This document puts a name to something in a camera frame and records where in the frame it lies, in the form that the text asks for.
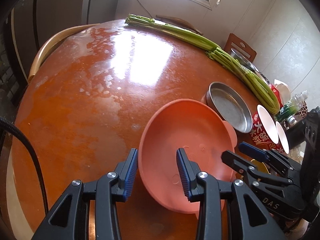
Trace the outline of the celery bunch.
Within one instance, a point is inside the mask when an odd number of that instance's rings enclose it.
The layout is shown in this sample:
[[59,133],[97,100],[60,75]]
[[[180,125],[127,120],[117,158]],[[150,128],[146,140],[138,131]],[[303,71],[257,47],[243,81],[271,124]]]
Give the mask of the celery bunch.
[[207,39],[204,36],[196,34],[188,29],[178,27],[176,25],[164,23],[154,18],[129,14],[127,18],[125,18],[125,23],[129,25],[152,29],[154,31],[160,31],[161,33],[165,33],[169,36],[175,37],[179,40],[192,44],[193,46],[196,46],[197,48],[203,49],[205,51],[214,51],[217,48],[221,49],[221,47],[218,44]]
[[221,48],[206,52],[207,56],[220,63],[227,70],[239,78],[257,97],[260,103],[272,115],[280,110],[280,104],[272,89],[257,74],[247,69],[238,60],[231,57]]

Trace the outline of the red snack packet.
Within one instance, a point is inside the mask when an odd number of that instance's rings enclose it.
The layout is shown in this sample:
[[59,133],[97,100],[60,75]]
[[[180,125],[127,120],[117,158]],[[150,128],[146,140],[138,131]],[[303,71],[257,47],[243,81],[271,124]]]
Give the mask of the red snack packet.
[[283,107],[283,102],[282,102],[279,90],[277,90],[276,87],[273,84],[269,84],[268,86],[270,87],[270,89],[272,90],[274,95],[276,96],[276,98],[277,98],[277,100],[279,102],[279,107],[282,108]]

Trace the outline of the light wooden chair back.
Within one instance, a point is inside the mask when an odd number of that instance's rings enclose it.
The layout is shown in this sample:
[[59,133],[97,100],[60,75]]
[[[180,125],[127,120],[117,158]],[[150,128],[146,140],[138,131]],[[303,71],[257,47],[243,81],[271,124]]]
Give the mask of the light wooden chair back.
[[68,37],[75,35],[79,32],[82,32],[90,27],[96,26],[96,24],[87,24],[87,25],[80,25],[75,27],[70,27],[64,29],[57,34],[53,35],[50,39],[48,39],[44,45],[39,49],[37,52],[33,63],[30,68],[29,76],[28,76],[28,83],[34,78],[36,73],[38,72],[40,66],[46,60],[46,58]]

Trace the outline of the orange pig-shaped plastic plate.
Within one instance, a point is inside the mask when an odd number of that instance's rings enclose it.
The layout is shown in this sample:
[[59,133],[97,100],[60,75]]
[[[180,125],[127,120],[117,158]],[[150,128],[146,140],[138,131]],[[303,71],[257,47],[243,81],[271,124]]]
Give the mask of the orange pig-shaped plastic plate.
[[218,180],[230,181],[233,171],[221,160],[222,152],[237,145],[234,128],[207,105],[178,99],[160,108],[149,120],[138,151],[138,168],[149,194],[161,206],[180,213],[198,213],[199,203],[184,195],[176,163],[183,148],[188,159]]

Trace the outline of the brown slatted wooden chair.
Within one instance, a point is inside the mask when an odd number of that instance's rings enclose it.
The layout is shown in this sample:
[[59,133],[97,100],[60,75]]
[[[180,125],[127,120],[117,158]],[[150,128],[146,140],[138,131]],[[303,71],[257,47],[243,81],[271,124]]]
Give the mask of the brown slatted wooden chair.
[[230,33],[224,47],[224,51],[231,52],[231,49],[236,49],[238,52],[243,52],[244,57],[253,63],[257,52],[252,49],[245,41],[237,37],[234,33]]

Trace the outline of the left celery bunch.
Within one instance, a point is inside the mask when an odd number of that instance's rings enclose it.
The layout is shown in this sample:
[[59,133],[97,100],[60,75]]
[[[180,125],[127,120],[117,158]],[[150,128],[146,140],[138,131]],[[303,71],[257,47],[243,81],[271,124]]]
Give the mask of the left celery bunch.
[[214,51],[217,48],[221,49],[221,47],[218,44],[207,39],[204,36],[196,34],[188,29],[178,27],[176,25],[164,23],[154,18],[129,14],[127,18],[125,18],[125,23],[129,25],[152,29],[154,31],[160,31],[161,33],[165,33],[169,36],[175,37],[179,40],[192,44],[193,46],[196,46],[197,48],[203,49],[205,51]]

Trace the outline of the dark wooden chair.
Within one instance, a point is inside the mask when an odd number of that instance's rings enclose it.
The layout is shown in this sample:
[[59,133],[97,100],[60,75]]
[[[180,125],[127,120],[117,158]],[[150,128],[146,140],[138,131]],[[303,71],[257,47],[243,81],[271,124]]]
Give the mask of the dark wooden chair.
[[197,34],[203,36],[203,32],[199,31],[199,29],[195,28],[191,23],[189,23],[181,18],[172,17],[172,16],[156,15],[156,20],[159,20],[159,21],[162,21],[162,22],[165,22],[168,24],[176,25],[181,28],[188,29],[190,31],[193,31],[194,33],[197,33]]

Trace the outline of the black thermos flask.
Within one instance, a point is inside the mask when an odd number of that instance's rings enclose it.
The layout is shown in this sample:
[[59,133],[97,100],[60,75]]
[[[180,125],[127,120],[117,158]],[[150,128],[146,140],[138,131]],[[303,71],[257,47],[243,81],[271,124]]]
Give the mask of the black thermos flask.
[[293,149],[305,141],[306,120],[302,119],[285,131],[289,149]]

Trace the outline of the grey refrigerator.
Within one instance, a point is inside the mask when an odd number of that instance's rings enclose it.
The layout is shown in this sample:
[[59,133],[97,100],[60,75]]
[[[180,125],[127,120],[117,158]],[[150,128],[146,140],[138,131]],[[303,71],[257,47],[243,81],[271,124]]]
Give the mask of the grey refrigerator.
[[27,80],[34,57],[54,34],[114,20],[117,4],[118,0],[19,0],[6,21],[18,78]]

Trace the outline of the white foam bowl red label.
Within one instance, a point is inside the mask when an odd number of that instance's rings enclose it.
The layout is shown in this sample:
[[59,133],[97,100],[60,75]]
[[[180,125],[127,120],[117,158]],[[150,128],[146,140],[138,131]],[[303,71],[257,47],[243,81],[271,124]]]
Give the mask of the white foam bowl red label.
[[260,149],[271,149],[279,142],[276,124],[262,105],[257,105],[257,112],[253,115],[252,129],[249,134],[255,146]]

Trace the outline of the white plastic bag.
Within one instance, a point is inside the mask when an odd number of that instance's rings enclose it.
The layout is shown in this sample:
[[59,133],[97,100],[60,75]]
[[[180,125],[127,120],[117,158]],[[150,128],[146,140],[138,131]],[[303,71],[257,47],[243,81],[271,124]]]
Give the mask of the white plastic bag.
[[282,104],[287,103],[291,99],[291,91],[286,83],[274,79],[274,87],[279,92]]

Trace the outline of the green label plastic bottle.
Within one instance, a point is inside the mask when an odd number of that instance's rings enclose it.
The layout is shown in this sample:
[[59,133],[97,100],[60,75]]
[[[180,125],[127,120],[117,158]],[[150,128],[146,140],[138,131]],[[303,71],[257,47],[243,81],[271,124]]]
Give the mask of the green label plastic bottle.
[[309,94],[307,90],[295,94],[276,114],[276,120],[281,123],[292,115],[295,115],[302,107]]

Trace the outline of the right celery bunch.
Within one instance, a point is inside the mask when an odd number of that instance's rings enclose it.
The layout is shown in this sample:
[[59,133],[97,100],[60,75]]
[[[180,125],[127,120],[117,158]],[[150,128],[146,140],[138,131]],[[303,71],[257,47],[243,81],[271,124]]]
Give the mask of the right celery bunch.
[[227,70],[239,78],[257,97],[260,103],[272,115],[280,110],[280,104],[272,89],[257,74],[247,69],[238,60],[231,57],[221,48],[206,52],[207,56],[220,63]]

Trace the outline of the yellow shell-shaped plate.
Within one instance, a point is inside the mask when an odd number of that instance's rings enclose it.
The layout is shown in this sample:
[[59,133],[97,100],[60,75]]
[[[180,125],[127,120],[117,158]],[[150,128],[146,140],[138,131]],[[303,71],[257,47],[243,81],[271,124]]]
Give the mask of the yellow shell-shaped plate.
[[259,172],[263,172],[265,174],[270,174],[268,168],[266,167],[266,165],[264,163],[259,162],[255,159],[252,159],[250,162],[251,162],[252,166],[255,166]]

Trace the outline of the round steel pan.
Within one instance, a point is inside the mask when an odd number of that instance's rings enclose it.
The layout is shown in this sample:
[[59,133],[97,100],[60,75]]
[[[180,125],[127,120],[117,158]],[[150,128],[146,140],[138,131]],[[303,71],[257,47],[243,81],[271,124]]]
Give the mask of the round steel pan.
[[206,93],[207,105],[240,133],[252,129],[251,112],[242,97],[221,82],[212,82]]

